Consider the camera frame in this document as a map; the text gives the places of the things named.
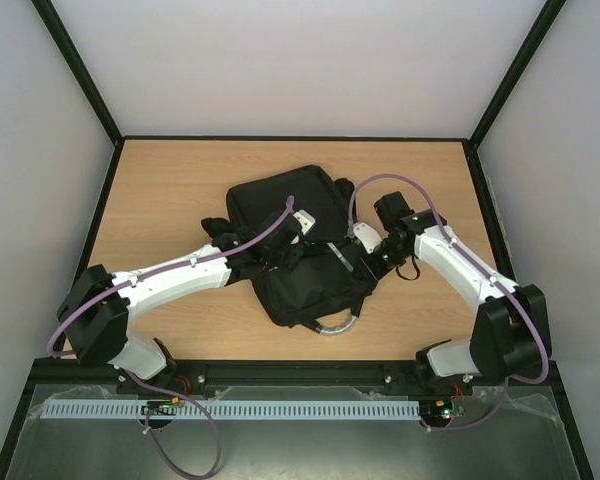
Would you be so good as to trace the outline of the black student bag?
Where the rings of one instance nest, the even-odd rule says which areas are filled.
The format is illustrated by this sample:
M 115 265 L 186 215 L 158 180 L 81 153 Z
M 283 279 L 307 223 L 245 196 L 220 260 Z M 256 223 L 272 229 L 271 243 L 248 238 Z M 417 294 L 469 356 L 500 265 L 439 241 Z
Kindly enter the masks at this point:
M 243 183 L 226 194 L 228 216 L 201 222 L 213 246 L 228 251 L 265 233 L 281 218 L 287 198 L 315 223 L 306 233 L 293 217 L 243 252 L 229 257 L 230 280 L 250 280 L 269 319 L 323 335 L 351 329 L 376 280 L 362 268 L 363 247 L 347 238 L 353 184 L 333 180 L 317 165 Z

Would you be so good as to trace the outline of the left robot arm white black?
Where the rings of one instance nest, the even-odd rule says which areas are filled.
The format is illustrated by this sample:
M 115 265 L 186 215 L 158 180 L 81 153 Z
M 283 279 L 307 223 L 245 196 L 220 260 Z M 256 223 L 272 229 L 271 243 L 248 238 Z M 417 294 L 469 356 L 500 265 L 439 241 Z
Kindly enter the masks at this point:
M 191 253 L 114 273 L 103 265 L 89 267 L 57 311 L 59 325 L 47 352 L 54 358 L 73 355 L 82 367 L 110 365 L 156 383 L 173 372 L 175 362 L 159 339 L 136 332 L 132 323 L 167 303 L 260 273 L 293 253 L 315 224 L 308 212 L 291 208 L 272 214 L 257 228 L 207 218 L 203 225 L 211 240 Z M 54 346 L 60 336 L 71 345 L 67 352 Z

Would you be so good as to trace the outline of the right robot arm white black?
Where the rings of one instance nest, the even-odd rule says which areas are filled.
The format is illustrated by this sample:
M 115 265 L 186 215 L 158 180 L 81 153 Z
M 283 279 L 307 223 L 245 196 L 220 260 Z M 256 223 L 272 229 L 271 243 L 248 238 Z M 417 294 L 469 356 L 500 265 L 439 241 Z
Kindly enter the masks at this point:
M 459 375 L 543 382 L 551 355 L 543 292 L 533 284 L 519 285 L 483 261 L 434 209 L 416 212 L 399 192 L 383 196 L 374 209 L 385 238 L 363 222 L 348 221 L 349 236 L 365 250 L 364 271 L 379 280 L 406 260 L 419 260 L 453 287 L 475 315 L 469 338 L 417 352 L 418 384 L 435 392 Z

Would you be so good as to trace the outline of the green capped marker pen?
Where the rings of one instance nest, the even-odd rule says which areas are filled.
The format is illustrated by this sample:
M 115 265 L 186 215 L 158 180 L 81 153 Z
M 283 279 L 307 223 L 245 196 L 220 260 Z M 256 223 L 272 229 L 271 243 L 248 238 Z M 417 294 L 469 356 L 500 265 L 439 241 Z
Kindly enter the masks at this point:
M 351 244 L 328 242 L 327 246 L 336 256 L 339 262 L 344 266 L 344 268 L 348 272 L 353 273 L 355 269 L 355 258 L 351 250 Z

